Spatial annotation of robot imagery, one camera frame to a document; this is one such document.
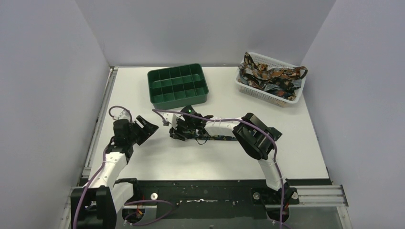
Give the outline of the green compartment tray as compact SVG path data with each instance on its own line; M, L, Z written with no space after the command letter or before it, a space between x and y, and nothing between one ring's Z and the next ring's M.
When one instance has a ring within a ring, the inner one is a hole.
M151 70L147 79L155 109L170 110L207 101L209 89L198 63Z

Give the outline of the blue patterned tie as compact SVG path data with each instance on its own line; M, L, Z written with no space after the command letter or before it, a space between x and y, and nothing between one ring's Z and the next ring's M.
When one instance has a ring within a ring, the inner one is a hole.
M274 127L269 128L269 135L273 137L275 141L277 141L281 136L282 133L278 131ZM236 141L236 137L234 136L224 136L224 135L210 135L210 136L204 136L204 135L191 135L190 137L187 137L187 139L195 139L195 140L215 140L215 141Z

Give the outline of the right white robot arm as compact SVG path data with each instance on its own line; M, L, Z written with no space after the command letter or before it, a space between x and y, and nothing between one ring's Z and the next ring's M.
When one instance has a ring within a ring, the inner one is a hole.
M170 127L169 134L173 139L237 141L260 164L267 187L275 191L282 189L285 181L274 160L277 151L275 142L282 133L266 126L253 113L222 119L213 115L202 116L189 105L179 112L164 112L163 120Z

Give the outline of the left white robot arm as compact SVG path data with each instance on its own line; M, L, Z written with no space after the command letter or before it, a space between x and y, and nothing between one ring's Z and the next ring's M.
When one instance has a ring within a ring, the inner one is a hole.
M141 191L126 183L115 187L120 172L128 165L134 145L142 145L158 126L137 116L121 118L113 123L114 135L102 153L99 169L81 188L72 191L71 226L74 229L114 229L117 213L127 202L135 205L141 200Z

